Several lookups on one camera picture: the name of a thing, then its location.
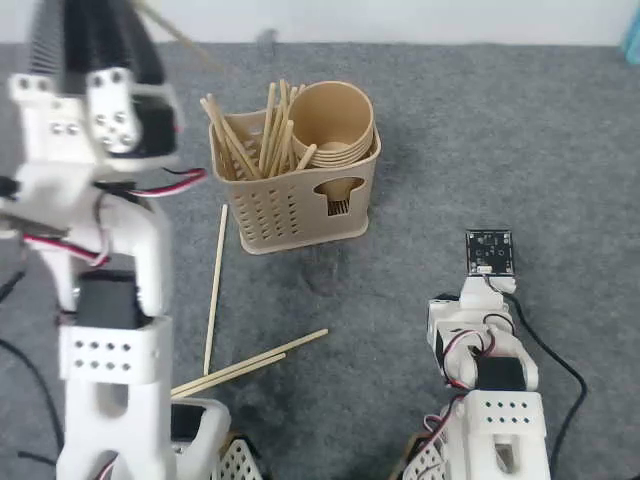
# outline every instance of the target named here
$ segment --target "black cable on floor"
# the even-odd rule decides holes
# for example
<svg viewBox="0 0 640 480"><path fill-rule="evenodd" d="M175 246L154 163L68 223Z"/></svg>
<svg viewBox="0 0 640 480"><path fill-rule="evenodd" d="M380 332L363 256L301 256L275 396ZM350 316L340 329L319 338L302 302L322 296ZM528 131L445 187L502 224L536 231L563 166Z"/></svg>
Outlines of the black cable on floor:
<svg viewBox="0 0 640 480"><path fill-rule="evenodd" d="M38 455L37 453L25 452L24 450L18 451L18 458L33 460L34 462L42 463L54 468L56 466L56 462L54 460L51 460L50 458L47 458L43 455Z"/></svg>
<svg viewBox="0 0 640 480"><path fill-rule="evenodd" d="M0 348L3 348L7 352L11 353L14 357L20 360L25 367L29 369L31 374L36 380L36 384L42 393L42 397L45 401L47 412L49 413L49 419L51 420L51 425L53 427L53 433L56 436L56 445L58 447L58 453L62 451L62 447L64 446L64 433L62 430L62 424L60 423L60 418L58 417L58 412L56 411L55 403L53 402L53 397L51 396L51 392L49 391L49 387L47 387L47 383L44 381L42 374L38 370L33 362L27 357L27 355L20 350L18 347L12 345L8 341L0 338Z"/></svg>
<svg viewBox="0 0 640 480"><path fill-rule="evenodd" d="M520 302L518 301L518 299L511 293L502 292L502 291L500 291L500 293L502 293L502 295L504 295L505 298L507 298L511 303L513 303L514 307L516 308L516 312L518 313L518 317L520 317L520 323L522 323L522 326L527 330L529 335L531 335L531 338L533 338L533 340L538 345L540 345L540 348L542 348L551 358L553 358L557 363L559 363L580 384L580 395L578 395L578 398L576 399L576 401L573 403L573 405L567 412L567 416L564 418L564 421L562 422L560 431L558 432L558 436L556 437L556 440L553 444L553 449L551 451L551 457L549 460L549 470L551 472L551 478L555 478L555 473L558 466L558 457L560 456L560 449L562 448L562 443L564 441L565 436L567 435L567 431L569 430L569 426L571 425L573 417L575 417L576 413L578 413L578 410L582 406L585 398L587 398L587 394L589 393L589 388L587 387L587 382L585 382L582 375L580 375L580 373L578 373L578 371L575 368L569 365L560 355L558 355L551 347L549 347L549 345L547 345L538 336L538 334L531 327L531 325L529 325L529 322L527 321L524 315L522 306L520 305Z"/></svg>

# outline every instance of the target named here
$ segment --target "screw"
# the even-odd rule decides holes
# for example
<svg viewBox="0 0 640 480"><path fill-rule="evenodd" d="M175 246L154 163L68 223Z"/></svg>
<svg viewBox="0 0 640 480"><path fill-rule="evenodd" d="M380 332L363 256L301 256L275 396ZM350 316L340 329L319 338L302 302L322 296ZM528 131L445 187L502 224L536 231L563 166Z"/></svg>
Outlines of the screw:
<svg viewBox="0 0 640 480"><path fill-rule="evenodd" d="M131 138L129 135L122 135L120 137L120 142L125 146L125 147L130 147L131 144L133 143L133 138Z"/></svg>

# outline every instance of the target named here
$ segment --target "black circuit board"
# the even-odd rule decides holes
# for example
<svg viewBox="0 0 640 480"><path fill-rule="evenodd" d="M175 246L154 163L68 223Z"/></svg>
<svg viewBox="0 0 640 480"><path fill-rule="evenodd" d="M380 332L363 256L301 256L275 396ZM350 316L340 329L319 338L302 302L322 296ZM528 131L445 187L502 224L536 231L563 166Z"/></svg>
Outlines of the black circuit board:
<svg viewBox="0 0 640 480"><path fill-rule="evenodd" d="M515 275L510 230L467 230L467 273Z"/></svg>

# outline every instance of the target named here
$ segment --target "bamboo skewer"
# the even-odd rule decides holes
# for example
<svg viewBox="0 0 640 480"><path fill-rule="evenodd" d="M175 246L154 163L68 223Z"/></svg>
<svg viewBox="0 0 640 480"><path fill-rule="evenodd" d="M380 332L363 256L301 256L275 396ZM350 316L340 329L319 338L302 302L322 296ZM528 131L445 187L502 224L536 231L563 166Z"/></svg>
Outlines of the bamboo skewer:
<svg viewBox="0 0 640 480"><path fill-rule="evenodd" d="M280 157L280 171L286 170L287 164L291 166L291 135L293 134L293 120L287 121L282 138L282 156Z"/></svg>
<svg viewBox="0 0 640 480"><path fill-rule="evenodd" d="M240 140L238 140L238 136L229 125L229 122L227 122L220 113L220 109L218 108L218 104L216 103L213 95L207 95L207 101L209 102L209 110L213 113L214 118L217 117L218 122L220 122L222 129L226 134L228 140L227 144L230 147L231 154L233 155L235 153L236 161L238 161L242 169L245 171L247 177L252 180L262 178L260 171L254 165L253 161L249 158L249 155L247 155L247 152L245 151Z"/></svg>
<svg viewBox="0 0 640 480"><path fill-rule="evenodd" d="M262 145L260 147L260 159L258 161L258 168L262 173L265 172L265 158L267 156L267 149L269 146L269 136L271 135L271 117L273 116L273 104L276 100L276 84L271 82L269 84L269 96L267 98L267 111L264 119L264 129L262 131Z"/></svg>
<svg viewBox="0 0 640 480"><path fill-rule="evenodd" d="M276 106L277 89L280 95ZM247 153L245 144L240 141L240 138L245 141L255 141L255 135L234 130L238 129L241 124L232 122L234 127L231 127L229 121L220 112L213 95L208 94L206 100L200 100L202 107L213 124L215 132L211 138L215 138L220 146L220 157L222 166L226 170L225 176L227 178L238 180L235 162L237 162L248 180L271 178L282 173L302 170L307 167L310 158L300 167L302 159L298 161L298 156L293 149L291 140L293 125L289 120L291 106L304 89L304 84L299 87L289 88L284 79L280 79L278 83L271 82L269 84L262 138L258 148L249 151L251 156Z"/></svg>
<svg viewBox="0 0 640 480"><path fill-rule="evenodd" d="M248 358L247 360L244 360L242 362L236 363L234 365L230 365L226 368L223 368L222 370L218 370L217 372L211 373L205 377L201 377L201 378L197 378L195 380L192 380L190 382L187 382L183 385L180 385L178 387L175 387L171 390L171 395L175 395L177 393L180 393L182 391L185 390L189 390L193 387L196 387L198 385L201 385L203 383L209 382L211 380L215 380L216 378L220 378L223 377L231 372L235 372L236 370L240 370L243 369L244 367L247 367L249 365L252 365L254 363L260 362L262 360L266 360L270 357L273 357L275 355L279 355L281 353L285 353L288 352L289 350L292 350L294 348L297 348L301 345L304 345L305 343L309 343L312 342L320 337L324 337L325 335L327 335L329 333L329 330L324 328L322 330L318 330L316 332L310 333L309 335L305 335L304 337L300 337L296 340L293 340L289 343L285 343L284 345L280 345L279 347L276 348L272 348L271 350L268 350L264 353L261 353L259 355L255 355L251 358Z"/></svg>
<svg viewBox="0 0 640 480"><path fill-rule="evenodd" d="M280 125L282 124L282 103L278 105L278 109L276 110L276 118L273 121L273 127L271 129L271 135L269 136L269 147L267 148L267 160L265 166L265 175L268 177L268 172L271 171L271 167L273 165L273 155L276 149L276 143L278 140L278 132L280 131Z"/></svg>
<svg viewBox="0 0 640 480"><path fill-rule="evenodd" d="M309 163L309 160L311 160L311 157L313 157L313 154L316 153L317 148L318 146L315 143L309 145L307 151L304 152L303 157L300 159L296 170L304 170L305 168L307 168L307 164Z"/></svg>
<svg viewBox="0 0 640 480"><path fill-rule="evenodd" d="M233 165L233 160L231 160L231 154L229 153L229 148L227 147L227 142L225 141L222 124L218 116L212 111L209 106L209 102L205 98L200 99L200 105L204 109L205 113L209 116L209 120L213 124L213 128L209 130L209 140L213 144L213 135L215 135L218 146L220 147L220 158L222 160L222 166L224 171L226 172L227 178L231 180L237 180L236 169ZM215 169L215 158L212 159L214 162L213 168Z"/></svg>
<svg viewBox="0 0 640 480"><path fill-rule="evenodd" d="M229 380L233 380L234 378L240 377L242 375L246 375L247 373L253 372L254 370L258 370L259 368L262 368L262 367L266 367L267 365L271 365L272 363L279 362L283 358L286 358L286 354L284 353L281 353L279 355L274 355L260 362L255 362L245 368L240 368L238 370L235 370L234 372L231 372L227 375L222 375L213 380L203 382L200 385L197 385L190 389L183 390L175 394L172 393L171 398L178 399L178 398L190 397L191 395L199 393L203 390L207 390L211 387L215 387L216 385L220 385L221 383L228 382Z"/></svg>
<svg viewBox="0 0 640 480"><path fill-rule="evenodd" d="M220 288L220 270L222 268L222 251L224 250L224 233L227 229L228 205L222 205L220 228L218 229L218 246L216 248L216 263L213 271L213 287L211 289L211 305L209 306L209 323L207 325L207 340L204 347L204 364L202 374L207 375L211 369L211 355L213 352L213 329L216 324L216 307L218 305L218 290Z"/></svg>
<svg viewBox="0 0 640 480"><path fill-rule="evenodd" d="M213 68L217 71L223 71L223 68L220 64L214 62L207 51L201 46L197 45L193 40L191 40L187 35L182 33L178 27L172 24L169 20L165 19L161 16L155 9L153 9L145 0L134 0L134 5L138 10L144 12L144 14L149 17L150 20L155 22L162 29L167 31L170 35L172 35L176 40L178 40L183 46L193 50L200 59L206 63L209 67Z"/></svg>

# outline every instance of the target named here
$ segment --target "beige plastic basket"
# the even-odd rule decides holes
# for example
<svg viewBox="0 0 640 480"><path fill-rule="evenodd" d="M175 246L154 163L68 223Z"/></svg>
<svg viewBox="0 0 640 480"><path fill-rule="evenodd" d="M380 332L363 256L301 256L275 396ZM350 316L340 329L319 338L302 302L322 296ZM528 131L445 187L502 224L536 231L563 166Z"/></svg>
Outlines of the beige plastic basket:
<svg viewBox="0 0 640 480"><path fill-rule="evenodd" d="M265 111L225 118L247 151L255 150L261 140ZM252 181L245 181L237 164L234 167L238 180L227 178L213 125L209 126L209 139L215 175L227 188L229 205L247 252L255 255L277 252L357 237L367 231L369 196L381 149L377 130L368 155L352 165L293 171ZM329 201L320 193L326 188L319 186L345 178L355 179L346 200Z"/></svg>

